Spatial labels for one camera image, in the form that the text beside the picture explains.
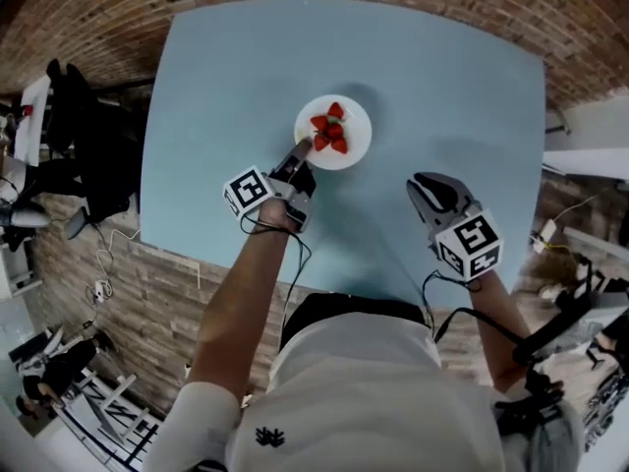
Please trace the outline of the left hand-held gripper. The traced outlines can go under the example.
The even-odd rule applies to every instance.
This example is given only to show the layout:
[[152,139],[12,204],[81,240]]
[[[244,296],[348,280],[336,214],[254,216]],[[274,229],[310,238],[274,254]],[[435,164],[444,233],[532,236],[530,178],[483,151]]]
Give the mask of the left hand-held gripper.
[[287,216],[302,233],[309,224],[315,177],[305,161],[313,141],[301,139],[269,173],[251,166],[223,186],[223,199],[233,215],[241,220],[268,199],[282,200]]

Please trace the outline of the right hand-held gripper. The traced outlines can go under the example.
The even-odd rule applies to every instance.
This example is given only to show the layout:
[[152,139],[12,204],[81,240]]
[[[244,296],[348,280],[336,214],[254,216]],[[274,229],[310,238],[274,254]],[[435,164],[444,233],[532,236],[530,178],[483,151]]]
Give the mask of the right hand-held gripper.
[[406,181],[406,189],[429,229],[437,258],[463,281],[469,282],[500,264],[503,238],[490,211],[462,181],[440,173],[418,172]]

